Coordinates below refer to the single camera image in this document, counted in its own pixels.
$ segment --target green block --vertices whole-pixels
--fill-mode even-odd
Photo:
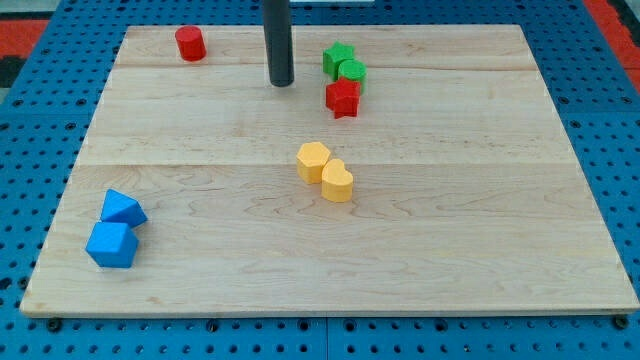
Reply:
[[[367,66],[358,60],[345,60],[338,67],[338,76],[360,83],[360,94],[364,94],[367,82]]]
[[[336,41],[333,46],[322,53],[322,71],[331,75],[333,81],[338,80],[338,68],[345,60],[353,60],[355,47]]]

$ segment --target toy block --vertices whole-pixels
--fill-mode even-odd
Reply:
[[[322,182],[322,169],[329,161],[331,151],[321,142],[302,144],[298,155],[298,175],[307,184]]]
[[[360,94],[364,94],[367,81],[367,66],[358,60],[345,60],[338,67],[338,77],[360,83]]]
[[[338,67],[345,60],[352,60],[355,47],[336,41],[333,46],[322,53],[322,71],[331,75],[333,81],[338,80]]]
[[[147,215],[135,199],[113,189],[107,190],[102,205],[100,220],[104,222],[126,223],[134,228],[145,221]]]
[[[175,36],[182,59],[198,61],[207,55],[202,31],[197,26],[183,26],[176,31]]]
[[[85,251],[101,267],[130,268],[138,249],[138,238],[125,223],[98,222]]]
[[[333,110],[335,119],[343,116],[358,116],[360,105],[360,83],[341,77],[329,84],[325,91],[326,105]]]
[[[340,159],[329,161],[322,170],[322,197],[333,202],[351,200],[353,175],[345,170]]]

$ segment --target blue pegboard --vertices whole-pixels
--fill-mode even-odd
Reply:
[[[128,25],[260,24],[259,0],[64,0],[0,108],[0,358],[637,358],[640,317],[31,320],[19,301]],[[520,24],[636,291],[640,97],[580,1],[377,0],[296,24]],[[167,286],[179,283],[169,279]]]

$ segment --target red star-shaped block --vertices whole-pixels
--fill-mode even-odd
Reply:
[[[360,104],[360,83],[344,77],[326,88],[327,107],[333,110],[335,119],[343,116],[358,116]]]

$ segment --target red surface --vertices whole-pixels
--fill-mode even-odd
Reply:
[[[180,56],[186,61],[198,61],[207,55],[202,31],[197,26],[183,26],[176,31]]]
[[[335,119],[343,116],[358,116],[360,104],[360,83],[340,77],[326,87],[326,105],[333,110]]]
[[[28,58],[48,23],[49,20],[0,21],[0,57]]]
[[[640,91],[640,48],[633,43],[629,29],[620,22],[618,12],[607,0],[584,0],[584,4],[636,90]]]

